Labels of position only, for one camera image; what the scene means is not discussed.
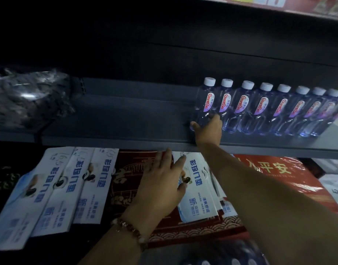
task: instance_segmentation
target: beaded bracelet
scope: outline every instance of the beaded bracelet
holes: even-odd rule
[[[111,223],[113,225],[119,226],[119,228],[116,229],[117,232],[121,231],[121,229],[126,229],[127,231],[131,232],[138,239],[138,243],[142,252],[147,249],[148,244],[145,243],[145,238],[135,227],[133,227],[132,224],[125,222],[121,218],[115,218]]]

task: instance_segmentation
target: plastic bag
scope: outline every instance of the plastic bag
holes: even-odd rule
[[[5,69],[0,73],[0,125],[30,129],[70,115],[75,110],[69,95],[70,80],[65,73],[19,74]]]

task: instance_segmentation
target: hand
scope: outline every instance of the hand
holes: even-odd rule
[[[196,122],[191,122],[190,124],[195,131],[197,146],[203,144],[215,144],[219,146],[223,122],[220,120],[220,116],[218,114],[215,114],[204,127],[200,127],[200,125]]]
[[[142,235],[149,237],[158,223],[180,203],[186,191],[186,183],[177,186],[186,156],[170,168],[171,150],[167,149],[162,159],[158,151],[154,162],[144,165],[144,172],[136,197],[122,218],[131,223]]]

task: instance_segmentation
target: plastic water bottle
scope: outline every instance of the plastic water bottle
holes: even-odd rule
[[[328,100],[320,108],[318,113],[309,119],[307,125],[303,126],[300,136],[309,137],[318,125],[325,123],[325,120],[330,119],[334,115],[338,106],[338,90],[329,89],[327,95],[329,96]]]
[[[293,118],[285,133],[294,136],[302,131],[303,127],[310,122],[311,116],[317,113],[330,98],[327,95],[323,96],[325,92],[326,90],[321,87],[312,89],[312,94],[310,95],[311,101],[303,107],[299,115]]]
[[[307,95],[309,91],[310,89],[308,87],[301,85],[297,87],[284,111],[281,113],[281,117],[278,119],[274,130],[272,130],[275,135],[282,136],[285,134],[285,131],[294,120],[294,117],[299,115],[305,104],[310,102],[310,95]]]
[[[280,84],[278,86],[277,91],[274,93],[274,98],[269,101],[269,108],[265,113],[265,117],[262,118],[256,126],[255,130],[257,133],[265,135],[273,129],[291,96],[291,94],[288,93],[290,89],[291,87],[286,84]]]
[[[201,126],[206,125],[210,118],[208,117],[212,110],[212,105],[214,102],[214,85],[215,79],[211,77],[206,77],[202,86],[198,88],[195,110],[192,115],[192,121],[195,121]]]
[[[231,101],[234,97],[234,90],[232,89],[233,80],[223,79],[221,80],[221,86],[216,88],[215,100],[213,103],[213,110],[220,115],[220,119],[223,121],[224,116],[227,113],[231,113],[233,110],[231,107]]]
[[[250,135],[264,120],[268,112],[268,104],[272,103],[274,98],[274,92],[271,92],[272,88],[273,84],[262,83],[260,88],[255,91],[250,109],[243,115],[237,128],[240,132]]]
[[[317,125],[316,128],[312,130],[311,135],[318,137],[321,135],[329,126],[338,118],[338,106],[334,110],[334,113],[332,114],[331,117],[325,119],[321,124]]]
[[[242,86],[235,90],[235,95],[231,101],[233,111],[227,115],[227,119],[223,122],[223,130],[228,133],[234,133],[239,125],[242,116],[249,109],[250,98],[253,94],[252,90],[254,83],[251,81],[244,81]]]

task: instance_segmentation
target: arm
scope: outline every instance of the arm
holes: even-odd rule
[[[338,215],[219,148],[222,121],[192,122],[196,143],[271,264],[338,264]]]
[[[162,159],[158,151],[154,162],[148,160],[136,197],[121,218],[132,224],[146,240],[159,222],[169,215],[185,194],[186,184],[177,186],[186,157],[170,168],[171,150]],[[127,230],[113,226],[80,261],[79,265],[137,264],[141,250],[138,239]]]

